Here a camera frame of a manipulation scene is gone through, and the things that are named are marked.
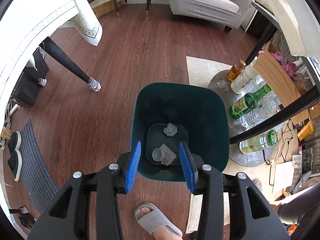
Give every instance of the desk leg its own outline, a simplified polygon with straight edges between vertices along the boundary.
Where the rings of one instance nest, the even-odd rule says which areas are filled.
[[[258,40],[258,43],[251,51],[250,55],[245,60],[245,65],[249,65],[253,60],[254,57],[258,54],[258,52],[261,50],[262,46],[271,40],[272,36],[276,33],[277,28],[269,22],[266,30],[262,34],[261,38]]]
[[[39,46],[61,65],[63,65],[67,70],[71,71],[84,82],[86,82],[87,84],[90,84],[90,82],[92,82],[93,79],[90,78],[86,73],[84,73],[82,69],[79,68],[77,64],[74,63],[68,57],[68,55],[65,54],[56,43],[54,43],[52,39],[50,39],[49,37],[45,38]]]
[[[295,116],[296,114],[302,112],[308,107],[313,106],[315,103],[320,101],[320,93],[316,86],[313,86],[308,90],[303,96],[299,97],[297,100],[292,102],[290,105],[274,114],[270,118],[266,119],[257,126],[240,133],[236,136],[233,136],[229,139],[230,144],[236,144],[241,141],[250,139],[256,135],[259,135],[265,131],[272,129],[273,127],[283,123],[289,118]]]

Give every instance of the green jar lid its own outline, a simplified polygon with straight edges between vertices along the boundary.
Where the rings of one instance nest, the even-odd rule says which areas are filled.
[[[269,87],[269,85],[268,84],[264,84],[263,85],[263,91],[267,94],[267,93],[269,93],[269,92],[271,92],[271,88]]]
[[[267,140],[269,145],[276,145],[278,142],[278,135],[275,130],[268,132]]]

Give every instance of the reddish brown wood floor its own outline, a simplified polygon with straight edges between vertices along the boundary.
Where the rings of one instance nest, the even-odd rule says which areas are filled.
[[[74,171],[99,171],[130,150],[135,100],[143,87],[153,82],[188,84],[186,56],[232,65],[246,59],[256,43],[241,28],[227,34],[224,26],[195,18],[173,21],[168,5],[153,4],[149,17],[144,14],[141,4],[120,8],[120,18],[115,12],[100,17],[103,35],[97,47],[74,28],[59,29],[51,37],[102,86],[94,93],[46,55],[48,84],[33,108],[20,108],[12,117],[13,130],[22,130],[31,118],[40,152],[58,187]],[[26,206],[39,217],[22,179],[13,181],[8,158],[5,150],[5,181],[13,186],[6,187],[11,207]],[[154,203],[182,231],[186,228],[189,192],[185,183],[138,176],[132,192],[120,195],[118,201],[124,239],[152,239],[133,214],[143,202]],[[95,239],[94,200],[91,207],[90,238]]]

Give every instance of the silver screw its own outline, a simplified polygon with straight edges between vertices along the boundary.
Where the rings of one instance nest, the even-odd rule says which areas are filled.
[[[119,165],[116,164],[116,163],[111,163],[111,164],[109,165],[109,169],[110,169],[110,170],[116,170],[116,169],[118,169],[118,168],[119,168]]]
[[[239,172],[238,173],[238,178],[239,179],[245,179],[246,177],[247,177],[247,175],[245,173],[243,173],[243,172]]]
[[[211,168],[211,166],[209,164],[203,164],[202,165],[202,169],[204,171],[211,171],[212,170],[212,168]]]
[[[82,176],[81,171],[76,171],[76,172],[73,174],[73,177],[74,177],[75,179],[78,179],[78,178],[80,178],[81,176]]]

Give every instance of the armchair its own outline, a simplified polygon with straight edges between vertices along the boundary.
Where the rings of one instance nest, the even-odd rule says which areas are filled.
[[[239,28],[253,0],[170,0],[173,14],[191,16]]]

